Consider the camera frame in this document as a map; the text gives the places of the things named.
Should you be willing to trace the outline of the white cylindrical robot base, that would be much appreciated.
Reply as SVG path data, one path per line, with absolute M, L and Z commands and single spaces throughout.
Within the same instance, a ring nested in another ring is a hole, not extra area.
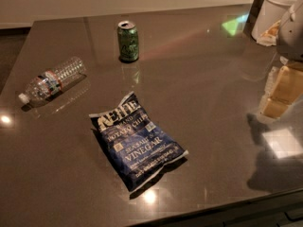
M 263 46 L 275 46 L 282 15 L 296 0 L 254 0 L 252 38 Z

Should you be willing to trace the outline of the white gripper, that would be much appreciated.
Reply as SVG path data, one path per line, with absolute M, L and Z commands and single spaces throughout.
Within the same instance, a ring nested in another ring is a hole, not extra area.
M 303 61 L 303 0 L 296 0 L 281 17 L 277 52 L 290 61 Z M 303 72 L 283 66 L 277 75 L 270 98 L 293 104 L 303 93 Z

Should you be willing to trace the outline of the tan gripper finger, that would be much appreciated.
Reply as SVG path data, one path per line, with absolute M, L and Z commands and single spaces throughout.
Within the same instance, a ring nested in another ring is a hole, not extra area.
M 271 118 L 280 118 L 289 108 L 287 104 L 265 98 L 262 102 L 261 112 Z

